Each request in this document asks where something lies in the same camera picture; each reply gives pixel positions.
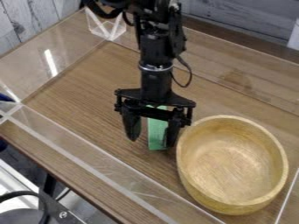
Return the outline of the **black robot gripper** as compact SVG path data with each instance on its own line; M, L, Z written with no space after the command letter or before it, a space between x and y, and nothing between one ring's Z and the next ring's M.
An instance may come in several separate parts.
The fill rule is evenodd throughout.
M172 90L173 64L152 66L138 64L140 88L114 91L114 111L122 117L125 136L134 141L141 132L141 118L168 122L165 147L173 147L180 128L192 122L194 101L178 96Z

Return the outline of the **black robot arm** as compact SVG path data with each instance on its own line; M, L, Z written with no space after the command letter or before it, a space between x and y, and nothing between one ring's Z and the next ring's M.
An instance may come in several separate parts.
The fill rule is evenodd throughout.
M194 101L172 91L173 61L185 51L181 3L177 0L81 0L101 18L125 18L134 28L140 51L141 87L114 91L114 111L122 117L125 135L138 138L144 117L166 122L164 144L174 145L180 128L192 123Z

